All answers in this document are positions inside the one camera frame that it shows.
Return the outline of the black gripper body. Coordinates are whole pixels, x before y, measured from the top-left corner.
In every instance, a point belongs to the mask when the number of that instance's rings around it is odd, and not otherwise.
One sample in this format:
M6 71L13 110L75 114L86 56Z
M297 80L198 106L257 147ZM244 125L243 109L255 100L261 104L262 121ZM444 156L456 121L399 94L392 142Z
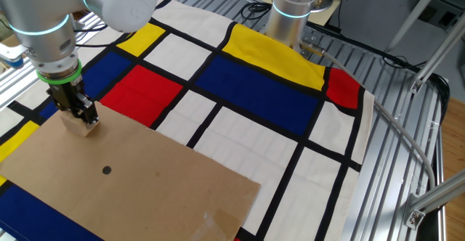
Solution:
M69 111L75 118L79 118L77 111L77 93L84 93L84 82L83 80L71 81L60 85L49 84L49 88L46 92L52 92L55 99L63 106L63 111Z

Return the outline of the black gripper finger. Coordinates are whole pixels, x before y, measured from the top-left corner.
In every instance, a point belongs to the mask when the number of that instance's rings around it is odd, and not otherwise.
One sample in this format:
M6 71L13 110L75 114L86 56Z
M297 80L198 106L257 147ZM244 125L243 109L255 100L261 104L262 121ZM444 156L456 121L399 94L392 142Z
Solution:
M94 126L99 122L99 116L94 102L85 94L77 93L77 114L87 125Z
M60 110L60 111L63 111L64 108L63 106L55 99L54 95L52 94L52 92L48 91L47 94L52 98L52 102L54 104L54 106Z

